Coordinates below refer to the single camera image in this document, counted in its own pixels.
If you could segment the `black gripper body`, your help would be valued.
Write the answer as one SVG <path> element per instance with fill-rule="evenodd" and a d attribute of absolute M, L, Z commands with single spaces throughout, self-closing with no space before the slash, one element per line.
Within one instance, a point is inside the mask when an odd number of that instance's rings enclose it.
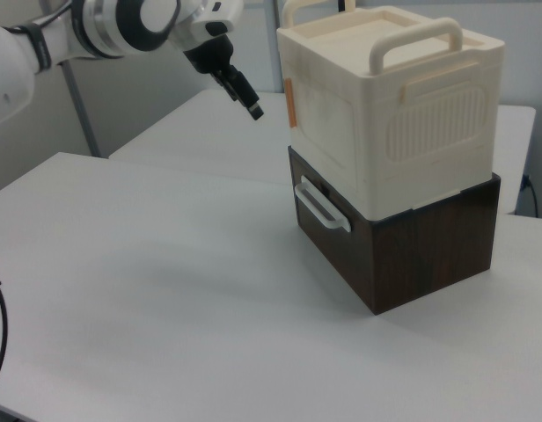
<path fill-rule="evenodd" d="M 213 76 L 228 76 L 233 72 L 232 54 L 233 46 L 227 35 L 218 36 L 184 52 L 197 72 Z"/>

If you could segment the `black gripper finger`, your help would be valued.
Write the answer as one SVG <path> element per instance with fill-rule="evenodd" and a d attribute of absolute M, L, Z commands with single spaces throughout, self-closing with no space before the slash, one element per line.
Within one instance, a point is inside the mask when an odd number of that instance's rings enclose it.
<path fill-rule="evenodd" d="M 227 94 L 230 96 L 230 98 L 233 101 L 238 101 L 238 94 L 235 92 L 234 88 L 230 84 L 230 81 L 223 74 L 222 71 L 217 70 L 217 71 L 211 72 L 210 75 L 227 92 Z"/>
<path fill-rule="evenodd" d="M 225 87 L 232 99 L 239 101 L 253 120 L 258 120 L 263 116 L 264 112 L 259 105 L 258 94 L 244 74 L 233 65 L 230 65 L 225 72 Z"/>

